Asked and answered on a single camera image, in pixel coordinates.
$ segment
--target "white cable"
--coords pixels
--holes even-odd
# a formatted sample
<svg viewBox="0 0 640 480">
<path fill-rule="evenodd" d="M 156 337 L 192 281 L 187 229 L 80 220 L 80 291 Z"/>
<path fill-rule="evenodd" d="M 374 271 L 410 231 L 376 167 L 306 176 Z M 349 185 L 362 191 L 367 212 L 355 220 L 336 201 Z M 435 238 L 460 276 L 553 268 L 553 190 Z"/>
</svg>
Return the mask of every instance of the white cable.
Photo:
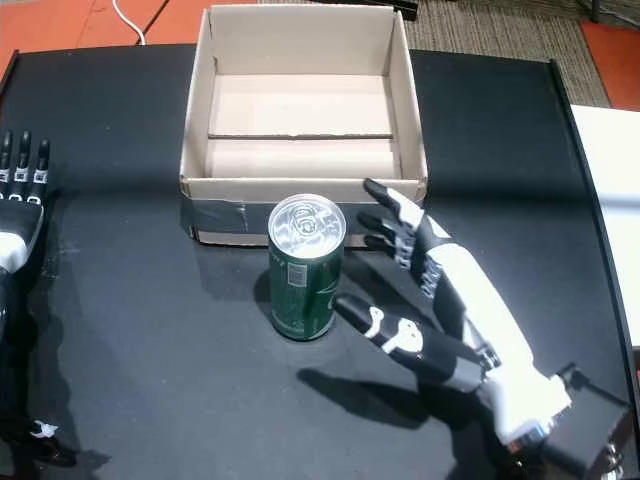
<svg viewBox="0 0 640 480">
<path fill-rule="evenodd" d="M 129 20 L 127 17 L 124 16 L 124 13 L 122 13 L 120 8 L 118 7 L 118 3 L 116 2 L 116 0 L 112 0 L 111 3 L 113 4 L 113 9 L 116 11 L 118 16 L 122 19 L 122 21 L 127 25 L 129 25 L 138 34 L 138 36 L 140 37 L 140 45 L 146 45 L 147 42 L 144 39 L 144 33 L 142 33 L 142 30 L 140 30 L 135 23 L 133 23 L 131 20 Z"/>
</svg>

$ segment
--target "white surface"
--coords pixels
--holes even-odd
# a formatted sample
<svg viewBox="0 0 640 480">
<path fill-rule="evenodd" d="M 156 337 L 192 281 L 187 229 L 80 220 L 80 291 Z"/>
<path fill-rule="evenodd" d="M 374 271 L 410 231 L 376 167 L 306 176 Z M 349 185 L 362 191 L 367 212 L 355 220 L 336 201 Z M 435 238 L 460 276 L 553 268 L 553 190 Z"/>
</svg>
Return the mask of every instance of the white surface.
<svg viewBox="0 0 640 480">
<path fill-rule="evenodd" d="M 631 343 L 640 346 L 640 113 L 572 109 L 600 200 Z"/>
</svg>

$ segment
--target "black table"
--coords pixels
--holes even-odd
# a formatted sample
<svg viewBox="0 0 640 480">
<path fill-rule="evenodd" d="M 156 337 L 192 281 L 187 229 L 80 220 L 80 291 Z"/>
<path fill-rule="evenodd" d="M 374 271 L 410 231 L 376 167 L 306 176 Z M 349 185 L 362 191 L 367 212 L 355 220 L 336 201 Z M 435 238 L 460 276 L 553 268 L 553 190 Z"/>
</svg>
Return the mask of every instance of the black table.
<svg viewBox="0 0 640 480">
<path fill-rule="evenodd" d="M 486 109 L 522 105 L 470 87 L 481 70 L 474 57 L 416 55 L 421 107 L 431 112 L 424 129 L 432 212 L 478 256 L 544 373 L 575 360 L 630 398 L 629 351 L 590 204 L 544 205 L 540 195 L 505 201 L 523 187 L 518 178 L 535 191 L 546 172 L 564 188 L 577 166 L 541 161 L 532 175 L 514 164 L 509 180 L 510 147 L 499 146 L 504 135 L 486 123 L 496 118 Z M 267 319 L 266 252 L 202 246 L 181 228 L 177 172 L 192 58 L 193 46 L 30 54 L 8 86 L 0 127 L 52 140 L 52 217 L 30 294 L 40 334 L 30 407 L 85 452 L 77 469 L 47 469 L 42 478 L 492 475 L 495 441 L 458 396 L 417 388 L 412 374 L 342 321 L 317 342 L 284 340 Z M 524 91 L 539 75 L 534 66 L 523 64 L 530 77 L 491 65 Z M 463 78 L 469 74 L 474 80 Z M 492 78 L 487 71 L 486 86 Z M 475 116 L 464 108 L 473 99 L 483 107 Z M 545 112 L 527 105 L 540 120 Z M 478 154 L 480 137 L 497 146 L 476 163 L 461 161 Z M 492 186 L 502 186 L 500 194 Z M 344 290 L 401 313 L 423 310 L 386 258 L 352 253 L 344 273 Z M 634 447 L 625 465 L 631 476 Z"/>
</svg>

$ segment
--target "black tape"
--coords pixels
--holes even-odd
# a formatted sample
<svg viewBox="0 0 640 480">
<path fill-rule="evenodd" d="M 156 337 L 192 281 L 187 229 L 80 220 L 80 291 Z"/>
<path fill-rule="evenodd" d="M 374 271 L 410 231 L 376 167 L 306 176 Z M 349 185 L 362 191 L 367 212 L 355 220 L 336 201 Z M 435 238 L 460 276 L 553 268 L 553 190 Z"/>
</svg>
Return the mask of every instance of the black tape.
<svg viewBox="0 0 640 480">
<path fill-rule="evenodd" d="M 191 200 L 182 197 L 183 225 L 198 231 L 231 234 L 267 234 L 267 221 L 276 203 L 245 203 L 226 200 Z M 347 234 L 368 233 L 357 220 L 358 212 L 388 218 L 375 203 L 338 203 L 347 221 Z"/>
</svg>

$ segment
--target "box flap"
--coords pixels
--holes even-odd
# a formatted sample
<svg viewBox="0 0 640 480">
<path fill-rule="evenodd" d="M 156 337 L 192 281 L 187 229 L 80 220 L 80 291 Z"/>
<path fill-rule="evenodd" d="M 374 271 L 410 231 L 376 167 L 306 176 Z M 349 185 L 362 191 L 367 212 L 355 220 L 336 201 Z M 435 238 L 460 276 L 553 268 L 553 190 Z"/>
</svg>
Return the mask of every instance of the box flap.
<svg viewBox="0 0 640 480">
<path fill-rule="evenodd" d="M 209 12 L 223 75 L 380 75 L 385 69 L 391 7 L 220 5 Z"/>
</svg>

